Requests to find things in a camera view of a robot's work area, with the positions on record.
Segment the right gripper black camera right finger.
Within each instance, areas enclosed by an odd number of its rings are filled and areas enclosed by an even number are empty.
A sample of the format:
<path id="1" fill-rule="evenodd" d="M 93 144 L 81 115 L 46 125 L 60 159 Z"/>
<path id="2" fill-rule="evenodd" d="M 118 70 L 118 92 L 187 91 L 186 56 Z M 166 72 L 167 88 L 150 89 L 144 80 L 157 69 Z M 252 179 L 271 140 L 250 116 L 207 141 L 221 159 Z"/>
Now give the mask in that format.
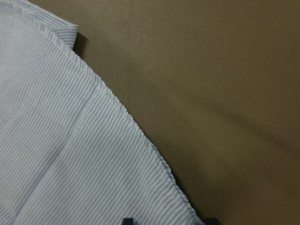
<path id="1" fill-rule="evenodd" d="M 208 217 L 205 219 L 206 225 L 218 225 L 218 220 L 215 217 Z"/>

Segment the right gripper black camera left finger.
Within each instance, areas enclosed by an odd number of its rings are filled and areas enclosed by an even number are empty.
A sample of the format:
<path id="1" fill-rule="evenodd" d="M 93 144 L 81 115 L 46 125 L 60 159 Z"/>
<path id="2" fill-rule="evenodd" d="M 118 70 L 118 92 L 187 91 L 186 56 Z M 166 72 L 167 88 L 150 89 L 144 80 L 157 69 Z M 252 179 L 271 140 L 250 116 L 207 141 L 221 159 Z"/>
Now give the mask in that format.
<path id="1" fill-rule="evenodd" d="M 133 218 L 124 218 L 122 220 L 122 225 L 134 225 L 134 219 Z"/>

